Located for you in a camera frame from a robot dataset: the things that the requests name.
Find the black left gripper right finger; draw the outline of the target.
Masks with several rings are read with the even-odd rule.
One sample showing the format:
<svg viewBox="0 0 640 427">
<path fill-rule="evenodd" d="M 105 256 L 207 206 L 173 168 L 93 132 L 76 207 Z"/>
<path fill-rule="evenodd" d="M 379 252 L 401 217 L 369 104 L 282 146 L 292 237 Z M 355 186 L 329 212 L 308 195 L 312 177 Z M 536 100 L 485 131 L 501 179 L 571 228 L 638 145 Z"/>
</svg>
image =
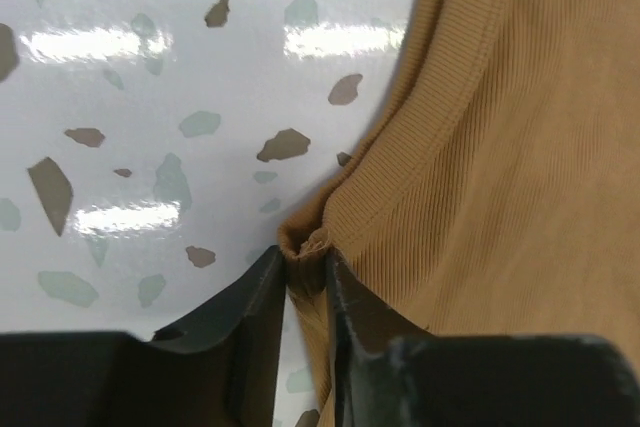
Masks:
<svg viewBox="0 0 640 427">
<path fill-rule="evenodd" d="M 337 426 L 410 426 L 406 356 L 435 337 L 367 288 L 337 250 L 325 257 Z"/>
</svg>

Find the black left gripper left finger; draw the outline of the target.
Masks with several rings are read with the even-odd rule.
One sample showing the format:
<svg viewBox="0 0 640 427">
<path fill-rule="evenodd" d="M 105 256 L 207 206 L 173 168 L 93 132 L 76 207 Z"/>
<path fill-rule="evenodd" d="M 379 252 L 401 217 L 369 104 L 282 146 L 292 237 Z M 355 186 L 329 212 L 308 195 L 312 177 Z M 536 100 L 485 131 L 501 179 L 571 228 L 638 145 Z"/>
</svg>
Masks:
<svg viewBox="0 0 640 427">
<path fill-rule="evenodd" d="M 284 273 L 271 246 L 237 281 L 154 333 L 152 345 L 177 356 L 160 369 L 157 425 L 272 424 Z"/>
</svg>

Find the tan tank top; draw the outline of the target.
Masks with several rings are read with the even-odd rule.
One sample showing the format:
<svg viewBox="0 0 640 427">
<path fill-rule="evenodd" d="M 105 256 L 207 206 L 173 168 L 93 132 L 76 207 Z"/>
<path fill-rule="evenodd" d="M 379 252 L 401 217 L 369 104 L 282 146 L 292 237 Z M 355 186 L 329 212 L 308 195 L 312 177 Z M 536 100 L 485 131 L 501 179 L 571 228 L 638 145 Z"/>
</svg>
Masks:
<svg viewBox="0 0 640 427">
<path fill-rule="evenodd" d="M 417 0 L 389 100 L 279 242 L 334 424 L 322 256 L 435 334 L 639 361 L 639 0 Z"/>
</svg>

